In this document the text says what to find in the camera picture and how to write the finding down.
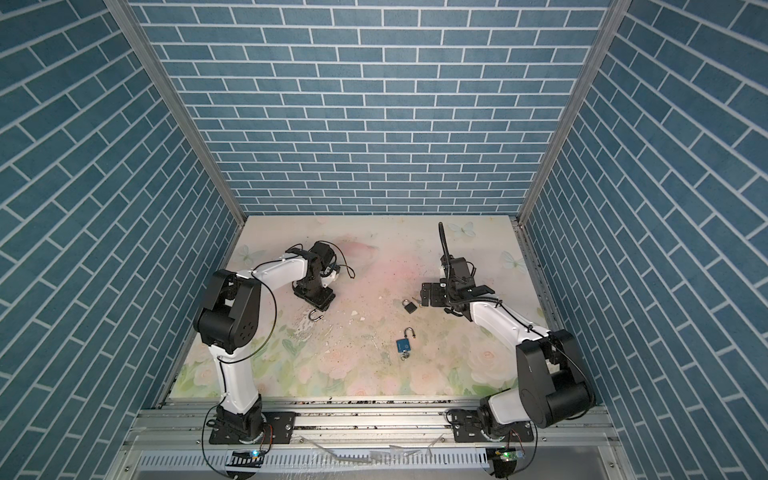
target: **floral tabletop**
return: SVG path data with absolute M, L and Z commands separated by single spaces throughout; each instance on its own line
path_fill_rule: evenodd
M 483 328 L 442 308 L 419 307 L 421 284 L 439 278 L 437 224 L 449 250 L 478 271 L 475 281 L 507 305 L 545 325 L 515 232 L 507 217 L 249 217 L 228 270 L 277 258 L 286 248 L 316 240 L 341 247 L 355 269 L 331 284 L 336 298 L 324 317 L 310 322 L 308 303 L 288 287 L 275 291 L 277 325 L 269 344 L 250 359 L 259 392 L 272 397 L 485 396 L 517 384 L 514 352 Z M 260 324 L 247 348 L 266 339 L 274 318 L 264 290 Z M 411 355 L 402 360 L 396 340 L 405 328 Z M 218 397 L 214 361 L 198 335 L 170 396 Z

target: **brick wallpaper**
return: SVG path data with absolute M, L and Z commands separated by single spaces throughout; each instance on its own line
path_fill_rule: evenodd
M 131 5 L 247 213 L 516 214 L 608 3 Z
M 0 478 L 103 478 L 234 225 L 101 0 L 0 2 L 0 184 Z
M 640 478 L 768 478 L 767 25 L 634 0 L 531 217 Z

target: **black mounting plate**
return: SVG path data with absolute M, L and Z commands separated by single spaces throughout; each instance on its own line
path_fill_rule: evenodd
M 495 442 L 489 439 L 482 431 L 480 417 L 476 410 L 452 410 L 446 414 L 452 425 L 453 441 L 456 443 Z M 521 442 L 533 442 L 533 431 L 530 422 L 514 422 L 510 430 L 514 429 L 520 435 Z M 517 439 L 513 436 L 510 443 Z
M 422 283 L 422 306 L 447 306 L 445 283 Z
M 296 413 L 294 412 L 263 412 L 266 419 L 266 425 L 272 426 L 272 443 L 286 444 L 290 443 L 291 435 L 293 434 L 293 423 L 296 420 Z M 225 428 L 221 428 L 221 425 L 216 419 L 208 420 L 208 426 L 213 429 L 210 432 L 210 438 L 208 442 L 211 445 L 254 445 L 252 442 L 242 442 L 244 440 L 235 431 L 227 431 Z M 269 445 L 268 439 L 264 439 L 264 445 Z

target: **black padlock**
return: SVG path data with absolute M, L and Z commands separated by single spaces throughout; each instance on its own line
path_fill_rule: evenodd
M 410 300 L 403 300 L 402 301 L 402 306 L 406 309 L 406 312 L 408 312 L 408 313 L 414 313 L 416 311 L 416 309 L 418 308 Z

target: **metal panel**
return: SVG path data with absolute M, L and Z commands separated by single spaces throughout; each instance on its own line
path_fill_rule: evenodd
M 525 267 L 531 276 L 531 282 L 533 282 L 534 290 L 536 290 L 541 310 L 544 312 L 544 318 L 547 320 L 547 326 L 550 330 L 564 329 L 565 324 L 563 324 L 560 312 L 554 303 L 547 279 L 541 268 L 541 262 L 538 261 L 538 256 L 531 245 L 531 238 L 528 236 L 528 232 L 516 220 L 512 221 L 512 228 L 515 229 L 517 234 L 520 251 L 523 253 L 523 260 L 525 260 Z

